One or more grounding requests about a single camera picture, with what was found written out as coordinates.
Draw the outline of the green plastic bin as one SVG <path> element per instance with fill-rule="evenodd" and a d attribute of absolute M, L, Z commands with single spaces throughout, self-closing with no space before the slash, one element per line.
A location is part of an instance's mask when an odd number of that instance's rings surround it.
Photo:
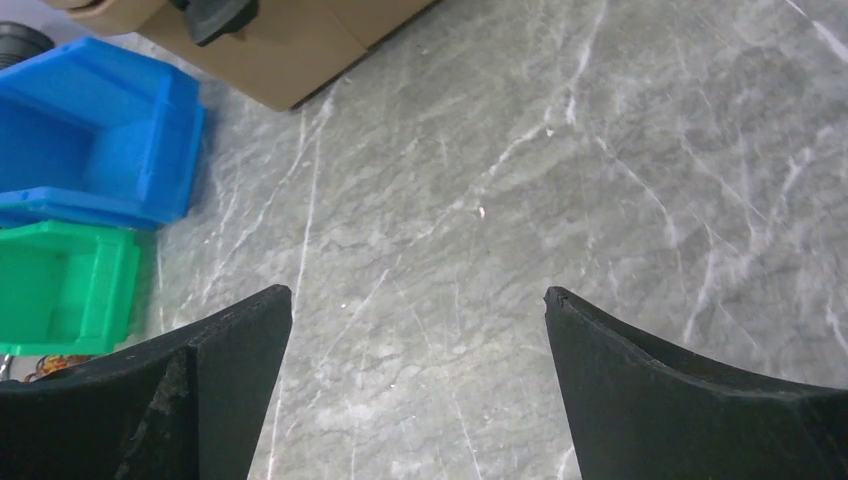
<path fill-rule="evenodd" d="M 129 335 L 132 230 L 43 221 L 1 232 L 1 351 L 104 355 Z"/>

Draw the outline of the blue plastic bin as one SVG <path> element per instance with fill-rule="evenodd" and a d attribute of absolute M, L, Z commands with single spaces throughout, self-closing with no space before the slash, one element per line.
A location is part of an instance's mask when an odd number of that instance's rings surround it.
<path fill-rule="evenodd" d="M 153 230 L 189 209 L 205 110 L 177 67 L 83 38 L 1 73 L 1 223 Z"/>

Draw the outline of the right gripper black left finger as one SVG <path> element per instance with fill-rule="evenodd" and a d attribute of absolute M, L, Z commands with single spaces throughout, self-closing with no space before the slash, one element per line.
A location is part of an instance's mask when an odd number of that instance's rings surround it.
<path fill-rule="evenodd" d="M 1 385 L 5 479 L 244 479 L 292 328 L 270 286 L 205 319 Z"/>

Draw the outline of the tan plastic toolbox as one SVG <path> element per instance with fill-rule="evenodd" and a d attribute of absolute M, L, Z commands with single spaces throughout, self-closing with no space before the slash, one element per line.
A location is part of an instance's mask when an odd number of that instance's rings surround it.
<path fill-rule="evenodd" d="M 136 33 L 275 110 L 365 57 L 426 1 L 52 1 L 105 36 Z"/>

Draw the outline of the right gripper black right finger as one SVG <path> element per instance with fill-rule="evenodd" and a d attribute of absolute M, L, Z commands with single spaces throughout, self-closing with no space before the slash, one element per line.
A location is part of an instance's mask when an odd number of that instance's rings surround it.
<path fill-rule="evenodd" d="M 843 479 L 847 393 L 736 368 L 573 292 L 546 326 L 586 479 Z"/>

